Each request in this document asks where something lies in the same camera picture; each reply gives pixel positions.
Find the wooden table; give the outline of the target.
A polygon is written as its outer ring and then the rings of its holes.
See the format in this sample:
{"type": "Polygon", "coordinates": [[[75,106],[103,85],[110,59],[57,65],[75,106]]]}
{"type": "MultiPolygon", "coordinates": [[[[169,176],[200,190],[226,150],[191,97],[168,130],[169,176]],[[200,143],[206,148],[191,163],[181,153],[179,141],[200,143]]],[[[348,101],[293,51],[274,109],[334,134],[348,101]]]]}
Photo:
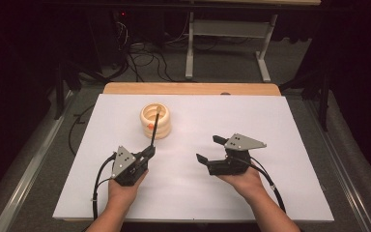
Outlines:
{"type": "Polygon", "coordinates": [[[279,88],[271,83],[113,82],[106,84],[103,92],[120,95],[281,95],[279,88]]]}

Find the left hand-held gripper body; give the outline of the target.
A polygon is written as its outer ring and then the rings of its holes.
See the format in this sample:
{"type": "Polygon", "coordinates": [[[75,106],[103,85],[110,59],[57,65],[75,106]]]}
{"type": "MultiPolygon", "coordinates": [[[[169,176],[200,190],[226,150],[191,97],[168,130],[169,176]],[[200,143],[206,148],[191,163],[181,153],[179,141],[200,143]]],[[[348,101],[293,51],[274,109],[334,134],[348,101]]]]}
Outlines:
{"type": "Polygon", "coordinates": [[[148,159],[142,153],[133,154],[119,146],[114,159],[111,178],[122,187],[133,186],[148,169],[148,159]]]}

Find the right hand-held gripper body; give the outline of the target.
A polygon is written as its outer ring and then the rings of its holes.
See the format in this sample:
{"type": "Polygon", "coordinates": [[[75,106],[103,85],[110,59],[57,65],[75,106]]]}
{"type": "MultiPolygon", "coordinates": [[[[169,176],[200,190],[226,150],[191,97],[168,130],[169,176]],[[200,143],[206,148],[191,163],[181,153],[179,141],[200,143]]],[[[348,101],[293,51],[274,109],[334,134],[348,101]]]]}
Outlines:
{"type": "Polygon", "coordinates": [[[251,164],[249,150],[266,147],[264,142],[239,133],[226,139],[226,144],[222,145],[226,152],[225,159],[209,160],[206,165],[210,175],[243,174],[251,164]]]}

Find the cream ringed brush holder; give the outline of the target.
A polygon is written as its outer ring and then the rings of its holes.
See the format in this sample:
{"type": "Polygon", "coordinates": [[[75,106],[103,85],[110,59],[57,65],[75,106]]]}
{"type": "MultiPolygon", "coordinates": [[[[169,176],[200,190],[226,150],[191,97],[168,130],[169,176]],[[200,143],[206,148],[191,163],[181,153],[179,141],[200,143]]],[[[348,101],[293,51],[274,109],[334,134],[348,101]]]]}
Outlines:
{"type": "Polygon", "coordinates": [[[166,137],[171,131],[171,113],[162,103],[153,102],[145,105],[140,111],[140,122],[144,134],[151,138],[154,129],[155,139],[166,137]]]}

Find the aluminium floor rail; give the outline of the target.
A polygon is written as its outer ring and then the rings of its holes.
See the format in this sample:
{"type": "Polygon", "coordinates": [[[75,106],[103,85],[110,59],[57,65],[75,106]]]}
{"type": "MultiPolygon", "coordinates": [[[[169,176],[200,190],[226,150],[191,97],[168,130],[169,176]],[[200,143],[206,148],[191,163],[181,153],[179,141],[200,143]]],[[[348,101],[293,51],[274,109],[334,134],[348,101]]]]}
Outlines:
{"type": "Polygon", "coordinates": [[[50,109],[0,183],[0,232],[51,231],[63,225],[52,217],[73,155],[69,132],[77,94],[66,94],[59,119],[50,109]]]}
{"type": "Polygon", "coordinates": [[[360,194],[358,193],[356,186],[351,180],[348,171],[346,170],[341,158],[339,157],[332,139],[328,135],[328,132],[324,130],[319,123],[318,109],[315,106],[315,103],[313,101],[305,101],[304,105],[310,113],[311,118],[316,125],[326,148],[328,149],[328,156],[330,162],[333,165],[335,175],[354,213],[359,228],[362,232],[371,232],[371,217],[369,216],[365,208],[365,205],[360,194]]]}

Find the black-handled makeup brush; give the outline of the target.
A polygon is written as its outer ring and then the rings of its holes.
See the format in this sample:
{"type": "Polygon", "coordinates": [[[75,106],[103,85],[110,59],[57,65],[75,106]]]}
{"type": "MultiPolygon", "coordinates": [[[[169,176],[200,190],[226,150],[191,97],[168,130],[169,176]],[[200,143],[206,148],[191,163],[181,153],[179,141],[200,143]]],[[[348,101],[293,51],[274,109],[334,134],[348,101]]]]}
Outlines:
{"type": "Polygon", "coordinates": [[[158,120],[161,112],[161,106],[157,106],[156,108],[157,114],[154,122],[154,127],[153,127],[153,132],[152,132],[152,137],[151,137],[151,146],[154,147],[155,139],[156,139],[156,134],[157,134],[157,125],[158,125],[158,120]]]}

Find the black metal stand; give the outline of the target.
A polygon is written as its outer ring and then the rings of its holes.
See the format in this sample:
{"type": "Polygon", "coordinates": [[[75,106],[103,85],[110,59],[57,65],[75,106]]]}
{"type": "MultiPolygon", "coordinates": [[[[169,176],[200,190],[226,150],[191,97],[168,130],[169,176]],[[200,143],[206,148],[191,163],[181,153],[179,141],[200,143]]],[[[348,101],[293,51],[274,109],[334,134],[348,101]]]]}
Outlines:
{"type": "Polygon", "coordinates": [[[306,74],[300,74],[298,77],[278,86],[280,92],[298,87],[302,88],[300,95],[304,100],[318,101],[318,122],[322,129],[327,131],[328,75],[323,71],[311,71],[306,74]]]}
{"type": "Polygon", "coordinates": [[[70,60],[61,61],[55,70],[55,90],[56,90],[56,114],[55,120],[58,120],[65,109],[65,90],[67,85],[72,91],[79,91],[81,83],[78,77],[76,64],[70,60]]]}

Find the person's right hand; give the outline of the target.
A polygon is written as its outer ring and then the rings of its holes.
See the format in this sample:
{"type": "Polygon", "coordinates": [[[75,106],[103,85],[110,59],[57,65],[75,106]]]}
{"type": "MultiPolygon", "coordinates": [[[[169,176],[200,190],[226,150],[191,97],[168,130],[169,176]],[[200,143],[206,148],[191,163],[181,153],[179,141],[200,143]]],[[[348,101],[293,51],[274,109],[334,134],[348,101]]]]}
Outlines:
{"type": "Polygon", "coordinates": [[[231,185],[239,195],[249,202],[258,201],[267,194],[259,172],[252,167],[249,167],[243,174],[218,175],[218,178],[231,185]]]}

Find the white metal stand frame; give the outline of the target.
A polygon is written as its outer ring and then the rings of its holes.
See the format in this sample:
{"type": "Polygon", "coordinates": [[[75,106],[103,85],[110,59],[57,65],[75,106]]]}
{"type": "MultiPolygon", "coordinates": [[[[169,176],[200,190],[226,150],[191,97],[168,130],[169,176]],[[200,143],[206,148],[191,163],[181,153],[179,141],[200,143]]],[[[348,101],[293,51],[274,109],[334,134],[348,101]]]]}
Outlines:
{"type": "Polygon", "coordinates": [[[188,39],[187,53],[185,60],[185,78],[193,78],[194,65],[194,37],[212,36],[212,37],[231,37],[246,39],[261,39],[263,41],[260,50],[254,55],[257,65],[264,82],[270,82],[271,77],[265,61],[265,56],[271,41],[271,36],[277,21],[278,15],[273,14],[266,22],[249,21],[230,21],[214,19],[195,19],[194,13],[188,14],[188,39]]]}

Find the person's left hand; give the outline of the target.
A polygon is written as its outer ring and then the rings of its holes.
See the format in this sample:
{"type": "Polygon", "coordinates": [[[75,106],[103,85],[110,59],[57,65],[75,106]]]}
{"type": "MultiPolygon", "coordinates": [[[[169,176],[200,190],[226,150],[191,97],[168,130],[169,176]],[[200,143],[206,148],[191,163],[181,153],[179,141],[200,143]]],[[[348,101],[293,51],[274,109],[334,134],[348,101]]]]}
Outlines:
{"type": "Polygon", "coordinates": [[[113,212],[127,212],[147,174],[148,172],[143,173],[136,183],[130,187],[122,187],[115,180],[109,181],[106,209],[113,212]]]}

